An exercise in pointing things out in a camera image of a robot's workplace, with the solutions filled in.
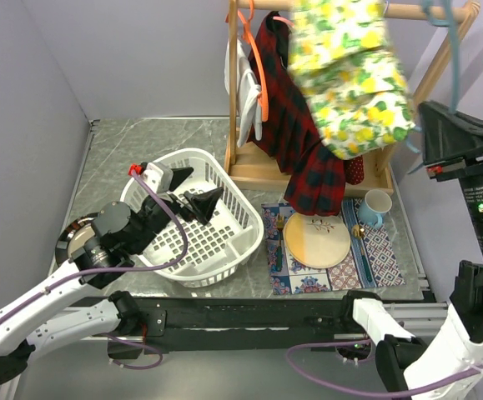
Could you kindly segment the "red polka dot garment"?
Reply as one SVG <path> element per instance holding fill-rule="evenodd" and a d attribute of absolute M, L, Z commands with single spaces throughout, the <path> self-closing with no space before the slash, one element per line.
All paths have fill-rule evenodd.
<path fill-rule="evenodd" d="M 358 185 L 365 179 L 364 159 L 362 156 L 344 161 L 345 180 L 350 185 Z"/>

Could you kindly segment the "teal blue hanger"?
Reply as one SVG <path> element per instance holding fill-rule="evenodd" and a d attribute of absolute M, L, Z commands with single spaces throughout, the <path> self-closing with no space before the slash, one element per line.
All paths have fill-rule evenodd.
<path fill-rule="evenodd" d="M 447 106 L 451 113 L 455 113 L 458 97 L 459 97 L 459 79 L 460 79 L 460 37 L 458 33 L 458 23 L 455 20 L 454 13 L 452 12 L 452 8 L 450 6 L 449 1 L 443 1 L 441 3 L 442 9 L 444 10 L 444 17 L 436 17 L 433 12 L 433 2 L 432 1 L 423 1 L 421 3 L 421 8 L 423 13 L 426 15 L 427 20 L 430 22 L 431 25 L 438 27 L 438 28 L 446 28 L 447 29 L 447 36 L 445 41 L 442 45 L 438 48 L 438 52 L 435 55 L 435 58 L 430 63 L 430 66 L 427 68 L 425 75 L 420 81 L 417 89 L 414 91 L 413 95 L 413 103 L 415 105 L 414 114 L 412 116 L 412 122 L 415 124 L 412 130 L 418 131 L 422 135 L 422 129 L 420 126 L 420 118 L 418 114 L 418 106 L 428 100 L 427 97 L 427 89 L 429 86 L 435 85 L 435 80 L 440 78 L 443 71 L 446 68 L 446 65 L 449 63 L 452 65 L 452 97 L 451 103 Z M 422 149 L 419 151 L 419 154 L 422 157 L 422 162 L 417 164 L 415 168 L 409 170 L 407 173 L 412 175 L 419 170 L 425 170 L 425 163 L 423 160 L 423 142 L 422 142 Z"/>

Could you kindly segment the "red plaid skirt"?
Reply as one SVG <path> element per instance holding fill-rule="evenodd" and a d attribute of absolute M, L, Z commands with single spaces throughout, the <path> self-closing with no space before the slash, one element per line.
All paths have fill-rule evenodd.
<path fill-rule="evenodd" d="M 297 213 L 333 216 L 340 213 L 345 193 L 345 163 L 322 142 L 303 94 L 292 81 L 289 63 L 289 26 L 265 16 L 255 38 L 268 92 L 269 116 L 262 138 L 249 140 L 289 174 L 284 200 Z"/>

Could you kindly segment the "yellow floral garment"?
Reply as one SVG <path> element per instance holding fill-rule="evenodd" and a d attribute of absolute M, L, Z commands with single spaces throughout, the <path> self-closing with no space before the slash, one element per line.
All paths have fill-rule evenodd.
<path fill-rule="evenodd" d="M 347 160 L 407 139 L 411 98 L 381 1 L 298 1 L 288 72 L 321 142 Z"/>

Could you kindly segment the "pink hanger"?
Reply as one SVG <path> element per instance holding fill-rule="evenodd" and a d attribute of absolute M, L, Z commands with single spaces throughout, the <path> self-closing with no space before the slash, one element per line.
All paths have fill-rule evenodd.
<path fill-rule="evenodd" d="M 273 16 L 273 19 L 286 24 L 289 28 L 294 28 L 294 24 L 287 18 L 281 16 Z"/>

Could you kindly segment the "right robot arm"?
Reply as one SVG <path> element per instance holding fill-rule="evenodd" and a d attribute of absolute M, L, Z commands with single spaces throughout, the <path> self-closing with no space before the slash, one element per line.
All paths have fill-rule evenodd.
<path fill-rule="evenodd" d="M 457 180 L 483 257 L 483 120 L 435 102 L 419 108 L 423 162 L 439 182 Z M 461 261 L 445 321 L 431 342 L 405 330 L 380 299 L 345 295 L 340 324 L 363 328 L 391 399 L 462 399 L 483 378 L 483 263 Z"/>

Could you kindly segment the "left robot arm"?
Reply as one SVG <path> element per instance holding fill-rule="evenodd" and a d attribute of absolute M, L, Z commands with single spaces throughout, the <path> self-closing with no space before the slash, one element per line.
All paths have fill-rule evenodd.
<path fill-rule="evenodd" d="M 165 168 L 158 186 L 142 179 L 142 166 L 129 173 L 148 196 L 139 211 L 125 202 L 110 202 L 93 216 L 93 235 L 48 278 L 0 309 L 0 385 L 20 375 L 29 362 L 57 348 L 91 335 L 135 332 L 142 316 L 128 292 L 117 291 L 92 307 L 73 315 L 58 313 L 75 302 L 101 291 L 136 268 L 131 256 L 143 250 L 168 226 L 193 220 L 210 222 L 221 187 L 208 192 L 173 191 L 193 173 L 191 167 Z"/>

